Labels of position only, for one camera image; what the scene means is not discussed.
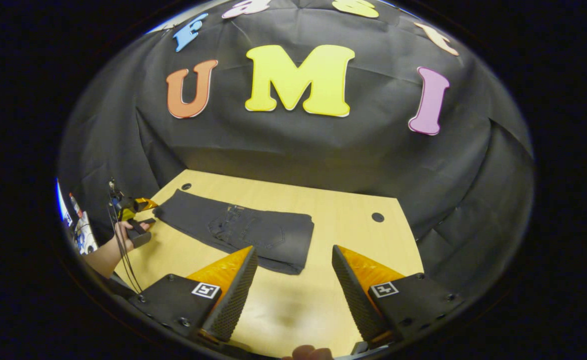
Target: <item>black screw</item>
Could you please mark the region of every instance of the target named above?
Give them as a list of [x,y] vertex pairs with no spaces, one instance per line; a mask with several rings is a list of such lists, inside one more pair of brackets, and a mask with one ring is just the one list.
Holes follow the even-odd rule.
[[376,221],[376,223],[382,223],[383,221],[385,221],[385,217],[380,212],[374,212],[373,214],[371,214],[371,218],[374,221]]
[[191,326],[191,322],[189,322],[189,319],[186,319],[184,317],[180,317],[177,321],[179,321],[180,325],[184,326],[185,328],[189,328]]

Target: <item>pink letter i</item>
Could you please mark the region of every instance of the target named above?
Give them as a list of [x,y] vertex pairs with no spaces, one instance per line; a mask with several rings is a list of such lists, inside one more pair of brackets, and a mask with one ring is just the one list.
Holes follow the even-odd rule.
[[409,120],[409,129],[412,132],[436,135],[440,132],[438,116],[443,105],[445,89],[449,88],[449,80],[423,66],[417,68],[417,73],[422,77],[422,96],[417,114]]

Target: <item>wooden table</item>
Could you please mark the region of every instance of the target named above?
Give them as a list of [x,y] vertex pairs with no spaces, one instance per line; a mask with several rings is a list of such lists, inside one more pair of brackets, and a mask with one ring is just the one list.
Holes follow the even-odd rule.
[[[256,210],[311,215],[314,229],[303,271],[286,275],[258,267],[255,272],[231,337],[232,342],[245,344],[253,353],[280,358],[291,355],[297,346],[311,344],[344,356],[362,341],[332,267],[334,244],[403,275],[423,272],[412,230],[396,198],[185,170],[151,200],[160,205],[186,183],[191,184],[188,192],[196,196]],[[382,214],[384,221],[374,221],[373,213]],[[152,210],[145,210],[135,218],[150,217],[154,217]],[[151,232],[149,243],[129,253],[142,289],[169,273],[188,276],[227,255],[159,219]],[[116,273],[131,286],[122,262]]]

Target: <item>letter m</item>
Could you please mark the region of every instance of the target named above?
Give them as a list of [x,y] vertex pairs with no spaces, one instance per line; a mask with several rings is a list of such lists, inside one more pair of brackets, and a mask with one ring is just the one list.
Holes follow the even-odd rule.
[[279,45],[266,45],[247,51],[254,62],[251,98],[245,107],[251,112],[270,112],[276,108],[271,97],[271,84],[282,105],[293,110],[311,84],[311,94],[302,103],[310,114],[345,117],[349,105],[345,102],[347,63],[355,57],[350,48],[320,45],[307,56],[300,67]]

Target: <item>foam letter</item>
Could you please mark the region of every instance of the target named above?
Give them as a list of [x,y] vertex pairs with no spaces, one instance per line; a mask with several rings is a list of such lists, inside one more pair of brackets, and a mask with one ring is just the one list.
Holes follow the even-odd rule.
[[376,7],[365,0],[335,0],[331,4],[341,12],[360,15],[365,18],[378,18]]
[[409,129],[426,135],[440,132],[438,116],[443,106],[445,89],[449,88],[449,80],[436,71],[420,66],[417,73],[422,77],[422,96],[417,114],[409,120]]
[[270,112],[276,108],[271,97],[271,84],[282,105],[293,110],[311,84],[311,94],[302,103],[310,114],[346,117],[349,105],[345,102],[347,63],[355,57],[350,48],[320,45],[309,53],[300,67],[279,45],[265,45],[247,51],[254,62],[251,98],[245,102],[250,112]]
[[424,25],[423,23],[417,23],[417,22],[414,22],[414,25],[416,25],[419,28],[422,28],[422,30],[424,30],[424,32],[426,33],[426,36],[429,37],[429,40],[431,40],[435,45],[437,45],[438,48],[441,48],[442,50],[446,51],[447,53],[449,53],[451,55],[456,55],[456,57],[458,56],[458,51],[456,51],[455,48],[453,48],[453,47],[449,46],[449,44],[447,44],[447,43],[450,43],[449,39],[447,39],[443,35],[439,34],[432,27],[428,27],[427,25]]
[[197,80],[195,98],[189,103],[182,100],[183,79],[189,70],[184,68],[167,76],[167,107],[173,116],[179,119],[194,117],[205,109],[209,102],[209,83],[211,82],[212,69],[216,65],[218,65],[218,60],[207,60],[193,67],[193,72],[197,74]]
[[222,14],[223,19],[231,19],[242,14],[255,14],[267,9],[271,0],[246,0],[234,5],[227,12]]
[[202,19],[207,17],[207,13],[200,14],[195,19],[191,20],[185,27],[175,33],[174,39],[177,41],[177,48],[175,52],[179,52],[182,48],[186,47],[187,44],[191,43],[193,39],[198,36],[197,30],[203,27]]

